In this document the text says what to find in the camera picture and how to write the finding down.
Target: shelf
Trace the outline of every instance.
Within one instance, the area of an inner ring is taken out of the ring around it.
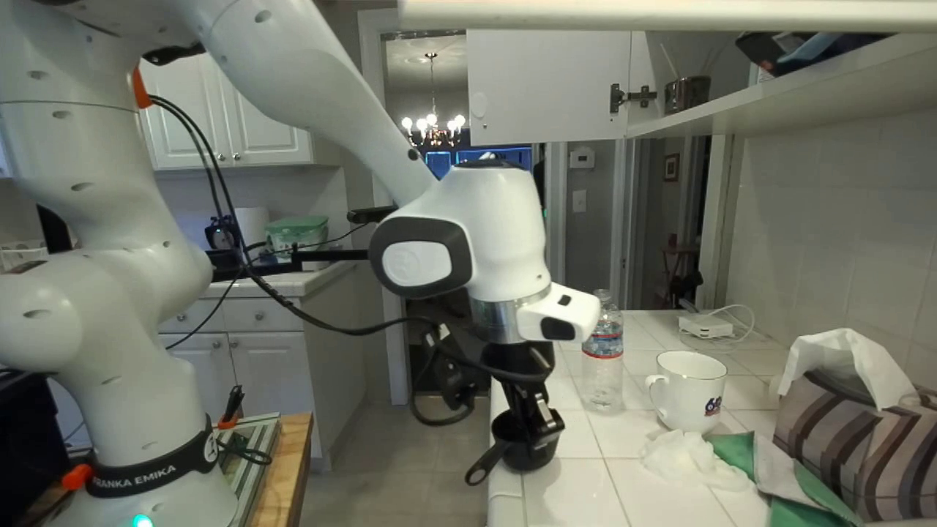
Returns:
[[[768,134],[937,106],[937,39],[894,34],[658,119],[626,138]]]

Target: white tile countertop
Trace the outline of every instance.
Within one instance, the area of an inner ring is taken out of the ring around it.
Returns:
[[[551,406],[565,418],[556,460],[530,473],[497,463],[489,476],[489,527],[754,527],[768,525],[756,491],[721,491],[674,484],[645,468],[641,453],[664,428],[645,394],[657,356],[674,348],[707,352],[729,367],[721,431],[773,434],[775,397],[770,377],[789,352],[759,334],[740,342],[701,342],[676,331],[674,309],[625,309],[625,402],[619,416],[581,405],[581,345],[556,345],[547,377]],[[491,418],[506,410],[491,387]]]
[[[322,270],[308,270],[308,273],[265,274],[265,282],[273,290],[279,290],[281,296],[306,298],[352,270],[354,270],[354,264],[342,260],[342,264],[327,264]],[[229,283],[231,282],[212,282],[207,290],[203,292],[203,298],[222,296],[229,290]],[[238,277],[229,296],[231,298],[256,298],[256,296],[266,296],[266,292],[251,277]]]

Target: cup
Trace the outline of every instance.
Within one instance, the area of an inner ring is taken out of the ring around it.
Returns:
[[[670,431],[707,434],[723,410],[727,367],[696,352],[658,353],[658,374],[645,387],[657,418]]]

